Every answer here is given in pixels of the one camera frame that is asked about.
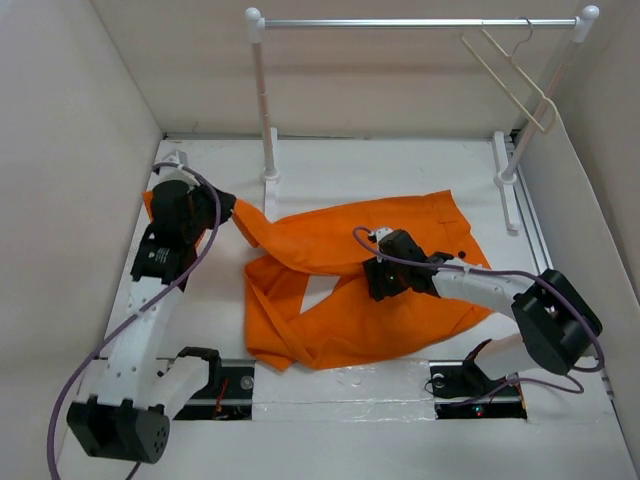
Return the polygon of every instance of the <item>white pole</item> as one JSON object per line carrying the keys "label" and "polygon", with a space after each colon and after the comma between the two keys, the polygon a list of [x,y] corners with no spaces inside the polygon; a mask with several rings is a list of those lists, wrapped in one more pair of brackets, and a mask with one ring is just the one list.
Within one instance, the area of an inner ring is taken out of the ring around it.
{"label": "white pole", "polygon": [[[553,74],[553,78],[549,82],[549,86],[544,92],[548,98],[551,98],[551,96],[555,93],[556,89],[558,88],[558,85],[560,84],[560,81],[562,80],[562,77],[564,76],[567,66],[571,63],[571,60],[575,56],[575,53],[578,50],[578,47],[582,42],[584,42],[585,38],[587,37],[587,34],[589,33],[589,30],[591,29],[591,27],[593,26],[593,23],[595,22],[595,20],[598,18],[599,15],[600,15],[600,9],[594,5],[585,7],[580,13],[580,16],[577,19],[576,26],[573,30],[573,39],[571,43],[567,46],[567,49],[565,50],[564,54],[562,55],[560,64],[558,65],[558,68]],[[540,104],[538,105],[538,108],[533,114],[533,117],[536,120],[540,121],[546,111],[547,111],[547,102],[540,102]],[[525,150],[529,146],[529,143],[531,142],[531,139],[533,138],[535,130],[536,129],[534,128],[531,122],[527,123],[523,132],[520,134],[520,137],[518,139],[518,146],[516,147],[516,150],[513,152],[513,155],[509,160],[509,164],[504,170],[498,172],[498,174],[496,175],[495,182],[498,186],[502,186],[505,184],[511,185],[516,181],[515,172],[518,168],[518,164],[520,163],[520,160],[522,160],[522,155],[524,154]]]}
{"label": "white pole", "polygon": [[267,104],[267,87],[264,78],[264,64],[262,61],[262,32],[264,30],[264,18],[257,8],[248,8],[245,12],[249,27],[249,40],[253,53],[253,71],[256,77],[256,90],[258,92],[258,106],[260,108],[260,125],[262,127],[262,145],[264,148],[264,179],[278,178],[273,159],[273,140],[271,138],[271,125],[269,122],[269,106]]}

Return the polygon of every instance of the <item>white robotic arm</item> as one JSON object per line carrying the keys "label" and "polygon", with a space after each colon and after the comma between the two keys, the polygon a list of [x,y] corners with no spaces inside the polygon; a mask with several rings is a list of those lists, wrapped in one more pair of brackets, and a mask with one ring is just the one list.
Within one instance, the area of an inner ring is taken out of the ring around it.
{"label": "white robotic arm", "polygon": [[[222,364],[212,349],[187,347],[158,376],[156,358],[165,327],[195,267],[198,241],[217,216],[212,187],[196,185],[172,168],[160,174],[150,203],[151,222],[131,270],[126,316],[138,318],[116,338],[89,400],[73,402],[67,413],[70,429],[93,457],[156,463],[167,446],[170,421],[185,403],[198,392],[215,394],[221,388]],[[235,197],[216,193],[219,224],[231,215]],[[180,283],[149,305],[175,282]]]}
{"label": "white robotic arm", "polygon": [[[494,380],[531,368],[566,375],[591,345],[581,322],[538,283],[550,285],[570,301],[593,335],[602,331],[593,311],[555,270],[540,275],[542,282],[535,277],[496,275],[446,253],[427,256],[404,230],[380,228],[371,232],[369,240],[378,244],[381,254],[363,263],[369,294],[375,300],[411,288],[487,307],[517,323],[520,333],[483,342],[465,359],[465,375],[478,387],[472,395],[486,393]],[[393,259],[408,260],[411,265]]]}

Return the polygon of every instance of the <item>black mount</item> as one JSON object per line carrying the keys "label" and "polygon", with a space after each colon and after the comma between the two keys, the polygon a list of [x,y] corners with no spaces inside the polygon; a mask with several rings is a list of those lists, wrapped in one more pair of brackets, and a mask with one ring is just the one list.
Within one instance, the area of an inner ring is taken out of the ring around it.
{"label": "black mount", "polygon": [[[220,223],[224,223],[231,216],[236,198],[216,192],[222,204]],[[198,240],[215,223],[215,201],[206,186],[167,180],[153,189],[150,210],[152,221],[140,241],[131,276],[133,281],[161,278],[168,285],[195,261]],[[183,291],[185,287],[186,282],[180,285]]]}
{"label": "black mount", "polygon": [[[392,257],[433,265],[441,265],[453,259],[453,255],[442,252],[425,255],[405,230],[394,230],[380,241],[378,248]],[[369,296],[376,302],[386,297],[395,297],[409,288],[418,293],[439,297],[432,280],[438,273],[434,268],[411,267],[388,260],[380,261],[377,257],[366,260],[362,265],[369,283]]]}

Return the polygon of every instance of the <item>white panel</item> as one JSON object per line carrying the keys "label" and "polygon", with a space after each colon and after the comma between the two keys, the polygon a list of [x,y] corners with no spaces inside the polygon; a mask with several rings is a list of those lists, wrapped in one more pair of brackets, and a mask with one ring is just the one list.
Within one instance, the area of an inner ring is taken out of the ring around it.
{"label": "white panel", "polygon": [[[60,466],[65,480],[122,480],[131,468],[88,458],[75,438]],[[164,457],[155,466],[143,465],[136,480],[185,475],[220,480],[636,479],[613,419],[546,428],[520,420],[175,422]]]}
{"label": "white panel", "polygon": [[88,0],[0,1],[0,65],[0,476],[42,479],[161,134]]}
{"label": "white panel", "polygon": [[[281,140],[278,143],[281,217],[359,200],[451,188],[491,265],[534,271],[525,233],[510,235],[505,228],[500,194],[493,183],[495,163],[490,141]],[[176,148],[185,151],[189,165],[214,185],[261,208],[264,184],[259,178],[263,155],[259,141],[165,141],[157,158]],[[147,223],[146,213],[141,211],[108,331],[123,319],[130,264]],[[232,222],[222,226],[209,258],[189,279],[185,301],[169,322],[161,357],[175,357],[187,345],[217,348],[223,358],[248,357],[243,333],[242,271],[250,259],[260,254],[261,250],[249,247]],[[320,299],[321,290],[308,301]],[[515,331],[511,320],[492,315],[477,327],[414,356],[464,358],[481,341]]]}
{"label": "white panel", "polygon": [[600,317],[607,372],[625,438],[640,461],[640,306],[587,176],[560,124],[522,162],[554,266]]}
{"label": "white panel", "polygon": [[[93,0],[165,131],[258,133],[244,10],[270,18],[569,18],[579,0]],[[507,51],[528,32],[501,31]],[[516,58],[534,78],[561,32],[536,32]],[[528,90],[491,48],[517,94]],[[490,136],[518,113],[455,31],[266,32],[270,113],[282,134]]]}

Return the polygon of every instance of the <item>purple cable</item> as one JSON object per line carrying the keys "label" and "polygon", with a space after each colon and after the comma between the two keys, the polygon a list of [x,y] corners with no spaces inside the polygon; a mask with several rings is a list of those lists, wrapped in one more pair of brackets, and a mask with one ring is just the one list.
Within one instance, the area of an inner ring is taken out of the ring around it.
{"label": "purple cable", "polygon": [[483,400],[483,399],[485,399],[487,397],[492,397],[496,393],[498,393],[500,390],[503,390],[503,389],[505,389],[507,387],[513,387],[514,385],[517,385],[518,383],[533,383],[535,385],[542,385],[543,387],[550,387],[550,388],[555,388],[556,390],[562,390],[563,392],[567,392],[567,393],[575,393],[576,395],[581,395],[581,394],[584,393],[584,387],[582,386],[582,384],[579,381],[577,381],[575,378],[573,378],[570,375],[565,375],[565,378],[568,378],[576,387],[578,387],[578,389],[577,390],[572,390],[571,388],[563,387],[562,385],[556,385],[555,383],[551,383],[551,382],[545,382],[544,380],[538,380],[537,378],[514,377],[514,378],[510,378],[510,379],[506,380],[504,383],[498,385],[496,388],[491,390],[489,393],[485,393],[484,395],[481,395],[481,396],[476,397],[476,398],[470,398],[469,400],[465,400],[463,402],[457,402],[457,403],[454,403],[453,405],[456,405],[458,407],[464,407],[465,405],[471,405],[471,404],[479,402],[480,400]]}
{"label": "purple cable", "polygon": [[[525,277],[525,278],[528,278],[530,280],[533,280],[538,285],[540,285],[542,288],[544,288],[549,293],[551,293],[551,295],[553,295],[562,304],[562,306],[565,307],[569,311],[569,313],[580,323],[580,325],[584,329],[585,333],[589,337],[589,341],[591,341],[591,343],[593,344],[593,347],[596,350],[596,354],[597,354],[597,357],[598,357],[598,362],[597,362],[595,367],[573,367],[573,369],[575,371],[577,371],[577,372],[591,373],[591,372],[599,372],[600,370],[602,370],[604,368],[604,352],[602,351],[602,347],[600,346],[600,342],[598,341],[598,337],[595,335],[595,333],[593,333],[593,331],[591,330],[591,327],[589,326],[589,324],[587,323],[585,318],[582,315],[580,315],[580,312],[578,312],[578,310],[576,310],[576,308],[571,304],[571,302],[569,302],[569,300],[567,300],[564,297],[564,295],[562,295],[555,287],[553,287],[553,285],[551,285],[549,282],[543,280],[542,278],[539,278],[537,275],[534,275],[534,274],[529,273],[529,272],[525,272],[523,270],[484,270],[484,269],[479,269],[479,268],[469,268],[467,270],[465,267],[462,267],[460,265],[434,265],[434,264],[430,264],[430,263],[413,262],[411,260],[404,260],[402,258],[396,258],[396,257],[392,257],[391,255],[386,255],[386,254],[376,250],[375,248],[371,247],[370,245],[367,244],[366,240],[364,240],[363,238],[360,237],[360,235],[358,235],[358,232],[366,232],[368,235],[370,235],[372,233],[371,229],[369,229],[367,227],[363,227],[363,226],[355,227],[353,229],[353,236],[356,239],[356,241],[362,247],[364,247],[366,250],[368,250],[369,252],[373,253],[377,257],[380,257],[380,258],[382,258],[384,260],[388,260],[390,262],[400,263],[400,264],[403,264],[403,265],[409,265],[411,267],[431,268],[433,270],[455,270],[455,271],[460,271],[460,272],[469,271],[471,273],[475,273],[475,274],[478,274],[478,275],[490,276],[490,277],[520,276],[520,277]],[[569,392],[569,393],[580,394],[580,393],[584,392],[584,388],[582,387],[582,385],[576,379],[574,379],[573,377],[570,377],[569,375],[566,375],[566,378],[568,378],[571,382],[576,384],[578,386],[578,390],[570,390],[570,389],[567,389],[566,387],[561,387],[559,385],[554,385],[552,383],[548,383],[548,382],[545,382],[543,380],[536,380],[534,378],[521,378],[519,381],[524,381],[524,382],[528,382],[528,383],[535,383],[535,384],[544,385],[544,386],[547,386],[547,387],[553,387],[553,388],[556,388],[558,390],[562,390],[562,391]],[[495,394],[496,392],[499,392],[503,388],[506,388],[506,387],[508,387],[508,386],[510,386],[512,384],[515,384],[515,383],[518,383],[518,380],[508,380],[504,384],[496,387],[496,389],[494,389],[493,391],[489,392],[488,394],[483,395],[482,397],[474,398],[472,400],[467,400],[465,402],[462,402],[460,405],[466,405],[466,404],[471,403],[471,402],[476,402],[478,400],[482,400],[483,398],[491,396],[491,395]]]}
{"label": "purple cable", "polygon": [[[202,253],[198,255],[196,260],[191,264],[191,266],[189,266],[189,268],[187,268],[187,270],[184,271],[182,275],[180,275],[177,279],[171,282],[166,288],[164,288],[160,293],[158,293],[155,297],[153,297],[151,300],[145,303],[142,307],[140,307],[141,312],[146,312],[149,308],[151,308],[153,305],[159,302],[162,298],[164,298],[171,290],[173,290],[175,287],[177,287],[187,279],[187,277],[191,274],[191,272],[193,272],[196,269],[196,267],[200,264],[200,262],[202,262],[202,259],[211,249],[211,246],[213,245],[213,241],[216,238],[216,235],[218,233],[218,228],[220,227],[220,217],[222,213],[222,206],[220,203],[220,197],[218,197],[218,193],[216,192],[216,189],[213,187],[213,185],[211,185],[211,183],[209,183],[206,178],[204,178],[202,175],[195,172],[194,170],[190,169],[189,167],[179,166],[179,165],[176,165],[175,163],[170,163],[170,162],[156,163],[152,167],[152,169],[153,171],[157,171],[162,167],[181,168],[185,172],[192,175],[201,185],[204,185],[207,188],[209,188],[209,190],[211,190],[211,194],[213,195],[213,199],[216,204],[216,219],[213,225],[213,229],[211,230],[211,235],[209,237],[209,240],[207,241],[204,248],[202,249]],[[73,386],[75,381],[78,379],[78,377],[80,377],[82,372],[89,366],[89,364],[93,361],[93,359],[100,355],[100,352],[102,351],[102,349],[104,349],[109,343],[111,343],[111,341],[114,338],[120,335],[120,333],[122,333],[127,327],[129,327],[137,319],[138,319],[138,314],[134,314],[134,315],[131,315],[129,318],[127,318],[124,322],[122,322],[122,324],[120,324],[96,348],[94,348],[91,351],[91,353],[89,353],[89,355],[87,355],[87,357],[82,361],[80,366],[76,368],[76,370],[71,374],[67,382],[62,387],[62,390],[60,391],[60,394],[58,395],[58,398],[56,399],[56,402],[53,406],[53,410],[51,412],[51,419],[49,420],[49,428],[47,430],[47,465],[49,467],[49,473],[51,474],[52,480],[61,480],[60,473],[58,472],[58,468],[56,466],[54,442],[55,442],[55,436],[56,436],[56,423],[58,422],[58,417],[60,416],[60,411],[62,410],[62,404],[64,403],[65,398],[69,394],[71,387]],[[138,471],[138,468],[140,468],[140,463],[136,463],[136,465],[133,467],[133,470],[131,470],[131,472],[127,476],[126,480],[130,480],[131,478],[133,478],[133,475],[135,475],[135,473]]]}

